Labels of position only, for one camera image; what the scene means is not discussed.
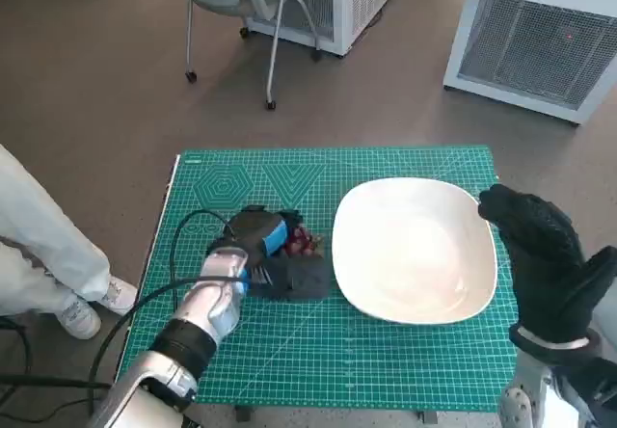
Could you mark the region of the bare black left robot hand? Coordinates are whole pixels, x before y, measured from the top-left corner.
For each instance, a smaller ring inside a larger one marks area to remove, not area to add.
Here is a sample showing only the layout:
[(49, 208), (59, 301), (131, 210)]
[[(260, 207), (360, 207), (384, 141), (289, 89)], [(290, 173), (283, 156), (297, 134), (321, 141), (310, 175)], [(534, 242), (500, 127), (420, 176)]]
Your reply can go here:
[(208, 247), (207, 253), (239, 249), (247, 256), (247, 269), (278, 252), (290, 239), (304, 218), (297, 209), (268, 211), (263, 205), (249, 205), (236, 213), (223, 234)]

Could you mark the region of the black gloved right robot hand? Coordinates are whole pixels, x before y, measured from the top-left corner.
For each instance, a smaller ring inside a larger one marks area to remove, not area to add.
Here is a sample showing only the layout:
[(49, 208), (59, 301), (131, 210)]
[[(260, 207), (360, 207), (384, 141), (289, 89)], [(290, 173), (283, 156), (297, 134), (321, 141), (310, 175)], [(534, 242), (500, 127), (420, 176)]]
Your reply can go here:
[(478, 214), (496, 226), (509, 255), (518, 326), (554, 345), (586, 338), (593, 310), (616, 277), (616, 248), (587, 258), (561, 209), (502, 184), (479, 194)]

